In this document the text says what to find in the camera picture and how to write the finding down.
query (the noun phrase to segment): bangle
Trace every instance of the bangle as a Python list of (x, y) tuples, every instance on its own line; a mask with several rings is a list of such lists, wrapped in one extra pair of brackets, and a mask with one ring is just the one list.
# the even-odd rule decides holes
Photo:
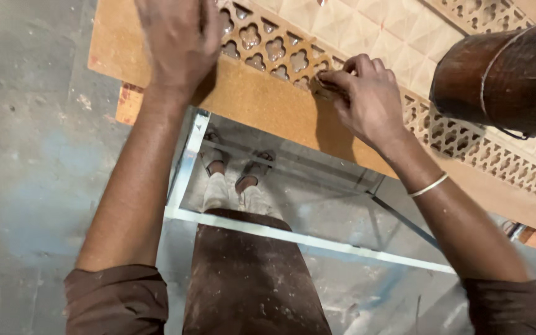
[(431, 184), (430, 186), (427, 186), (426, 188), (422, 189), (421, 191), (417, 191), (415, 193), (409, 194), (409, 197), (414, 198), (414, 197), (417, 197), (417, 196), (419, 196), (419, 195), (431, 190), (432, 188), (440, 185), (444, 180), (446, 180), (446, 178), (448, 178), (448, 172), (444, 172), (444, 175), (440, 179), (435, 181), (433, 184)]

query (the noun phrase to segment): sandal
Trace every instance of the sandal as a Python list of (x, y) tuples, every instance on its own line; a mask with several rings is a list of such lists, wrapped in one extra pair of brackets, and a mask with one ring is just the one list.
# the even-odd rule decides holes
[[(266, 150), (262, 151), (261, 153), (258, 153), (256, 155), (259, 158), (268, 160), (270, 162), (274, 162), (276, 160), (276, 153), (272, 150)], [(245, 177), (254, 177), (256, 181), (256, 186), (260, 183), (260, 178), (263, 176), (266, 176), (270, 171), (272, 171), (272, 166), (268, 166), (266, 164), (258, 163), (255, 161), (250, 161), (245, 168), (243, 169), (243, 172), (241, 173), (241, 176), (234, 184), (235, 189), (237, 189), (237, 185), (241, 183), (241, 181)]]
[[(204, 139), (216, 144), (220, 144), (219, 135), (217, 134), (216, 128), (213, 125), (208, 125), (206, 134), (204, 134)], [(212, 175), (210, 173), (210, 169), (208, 168), (211, 163), (216, 162), (217, 160), (223, 162), (223, 164), (225, 163), (223, 152), (216, 148), (209, 148), (209, 150), (200, 151), (199, 156), (202, 158), (202, 164), (204, 164), (204, 169), (206, 170), (206, 173), (208, 173), (208, 176)]]

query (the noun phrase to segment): dusty floor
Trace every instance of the dusty floor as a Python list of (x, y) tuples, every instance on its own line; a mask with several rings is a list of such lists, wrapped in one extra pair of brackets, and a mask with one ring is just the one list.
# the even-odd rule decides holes
[[(130, 131), (113, 118), (119, 82), (86, 69), (95, 8), (96, 0), (0, 0), (0, 334), (64, 332), (62, 281)], [(279, 169), (264, 191), (296, 232), (445, 263), (357, 192), (376, 174), (223, 118), (212, 122), (234, 147), (277, 151)], [(244, 164), (232, 157), (228, 179)], [(200, 206), (206, 178), (197, 166), (185, 207)], [(398, 181), (386, 178), (378, 195), (427, 231)], [(170, 295), (167, 333), (179, 334), (195, 224), (165, 224), (158, 267)], [(536, 250), (517, 247), (536, 271)], [(452, 275), (301, 249), (334, 334), (470, 331)]]

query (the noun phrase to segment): brown container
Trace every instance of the brown container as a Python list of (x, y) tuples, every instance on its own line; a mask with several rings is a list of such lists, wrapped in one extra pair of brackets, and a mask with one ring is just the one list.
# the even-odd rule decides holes
[(445, 116), (536, 136), (536, 27), (458, 42), (438, 64), (429, 98)]

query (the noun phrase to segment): metal table frame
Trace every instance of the metal table frame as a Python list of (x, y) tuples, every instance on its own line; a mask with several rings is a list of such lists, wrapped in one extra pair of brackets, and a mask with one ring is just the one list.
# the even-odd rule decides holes
[[(195, 224), (199, 223), (220, 228), (226, 228), (229, 230), (246, 232), (248, 234), (253, 234), (257, 236), (270, 237), (272, 239), (304, 244), (306, 246), (323, 248), (335, 252), (347, 253), (360, 257), (379, 259), (380, 261), (385, 262), (403, 264), (426, 270), (445, 272), (448, 274), (456, 274), (456, 271), (454, 271), (454, 269), (452, 269), (452, 267), (448, 265), (420, 261), (418, 259), (392, 255), (390, 253), (379, 252), (371, 250), (369, 248), (362, 248), (346, 243), (320, 239), (317, 237), (303, 235), (296, 232), (284, 231), (277, 228), (252, 224), (249, 222), (237, 221), (233, 219), (228, 219), (226, 217), (217, 217), (215, 215), (204, 214), (193, 210), (181, 208), (181, 202), (183, 201), (183, 196), (185, 195), (185, 191), (190, 182), (192, 171), (194, 170), (194, 163), (197, 159), (202, 143), (210, 147), (215, 147), (220, 150), (229, 152), (231, 154), (237, 154), (239, 156), (249, 156), (249, 159), (255, 160), (263, 164), (267, 164), (269, 166), (275, 165), (274, 162), (270, 162), (256, 156), (250, 156), (244, 151), (205, 141), (204, 134), (206, 133), (211, 113), (201, 109), (190, 110), (195, 111), (195, 115), (192, 125), (190, 127), (190, 133), (185, 142), (185, 147), (183, 148), (181, 157), (179, 158), (177, 164), (174, 167), (175, 170), (172, 173), (172, 177), (170, 179), (167, 206), (165, 207), (164, 217), (168, 219), (180, 219), (183, 221), (193, 222)], [(367, 191), (361, 193), (366, 193), (374, 202), (380, 205), (383, 209), (387, 210), (394, 217), (398, 218), (398, 220), (407, 225), (411, 230), (416, 232), (419, 236), (421, 236), (421, 238), (425, 239), (433, 247), (439, 249), (435, 238), (433, 238), (427, 232), (423, 231), (417, 225), (413, 224), (413, 222), (402, 216), (396, 210), (392, 209), (391, 206), (387, 205), (386, 202), (382, 201), (376, 196), (376, 192), (377, 189), (374, 192)]]

